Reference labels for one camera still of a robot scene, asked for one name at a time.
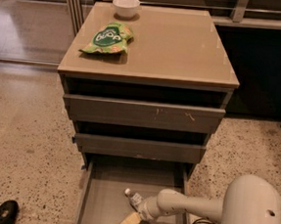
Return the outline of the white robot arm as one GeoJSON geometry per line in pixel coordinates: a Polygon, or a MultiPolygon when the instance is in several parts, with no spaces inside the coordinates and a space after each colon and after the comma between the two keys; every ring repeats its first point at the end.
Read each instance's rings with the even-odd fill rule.
{"type": "Polygon", "coordinates": [[[163,216],[191,213],[216,224],[281,224],[281,196],[258,176],[236,177],[222,199],[185,196],[164,189],[144,198],[137,192],[124,191],[134,211],[120,224],[152,222],[163,216]]]}

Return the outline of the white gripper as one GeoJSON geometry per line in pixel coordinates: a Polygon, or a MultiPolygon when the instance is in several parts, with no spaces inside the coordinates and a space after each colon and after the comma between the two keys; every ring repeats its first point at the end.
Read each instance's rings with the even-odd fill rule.
{"type": "Polygon", "coordinates": [[[142,200],[138,206],[138,212],[129,213],[119,224],[139,224],[142,220],[151,222],[159,217],[160,210],[157,206],[157,198],[150,197],[142,200]]]}

